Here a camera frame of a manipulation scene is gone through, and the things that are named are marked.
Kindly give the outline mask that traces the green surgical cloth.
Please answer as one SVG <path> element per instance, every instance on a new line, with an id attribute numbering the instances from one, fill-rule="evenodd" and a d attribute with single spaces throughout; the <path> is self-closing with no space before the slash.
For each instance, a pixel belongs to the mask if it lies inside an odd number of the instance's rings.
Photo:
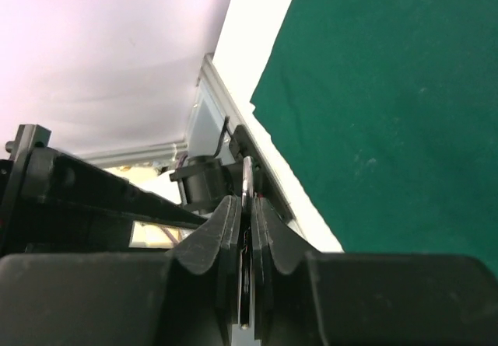
<path id="1" fill-rule="evenodd" d="M 252 97 L 346 251 L 497 259 L 497 0 L 293 0 Z"/>

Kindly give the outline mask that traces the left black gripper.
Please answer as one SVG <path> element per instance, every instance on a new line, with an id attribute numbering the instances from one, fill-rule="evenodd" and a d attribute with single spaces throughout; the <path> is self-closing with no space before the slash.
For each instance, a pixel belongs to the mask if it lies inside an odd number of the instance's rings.
<path id="1" fill-rule="evenodd" d="M 1 253 L 123 252 L 135 222 L 197 229 L 205 218 L 70 154 L 21 124 L 1 162 Z"/>

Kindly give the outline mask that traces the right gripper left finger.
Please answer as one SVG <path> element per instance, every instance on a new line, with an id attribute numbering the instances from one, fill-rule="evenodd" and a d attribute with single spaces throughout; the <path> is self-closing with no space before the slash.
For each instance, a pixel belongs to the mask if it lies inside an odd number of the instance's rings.
<path id="1" fill-rule="evenodd" d="M 228 345 L 240 199 L 167 252 L 1 261 L 3 345 Z"/>

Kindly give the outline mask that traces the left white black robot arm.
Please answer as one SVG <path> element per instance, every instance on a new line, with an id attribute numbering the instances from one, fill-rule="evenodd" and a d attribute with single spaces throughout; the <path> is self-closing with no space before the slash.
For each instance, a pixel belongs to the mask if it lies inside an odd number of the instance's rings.
<path id="1" fill-rule="evenodd" d="M 169 178 L 181 205 L 49 147 L 51 133 L 21 124 L 1 161 L 1 254 L 126 251 L 135 222 L 197 229 L 227 195 L 242 165 L 194 157 Z"/>

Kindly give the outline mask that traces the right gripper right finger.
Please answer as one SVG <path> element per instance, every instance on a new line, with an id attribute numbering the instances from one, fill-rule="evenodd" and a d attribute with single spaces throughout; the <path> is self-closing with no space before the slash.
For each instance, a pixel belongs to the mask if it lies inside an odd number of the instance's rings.
<path id="1" fill-rule="evenodd" d="M 322 253 L 264 198 L 251 218 L 263 345 L 495 345 L 497 280 L 472 257 Z"/>

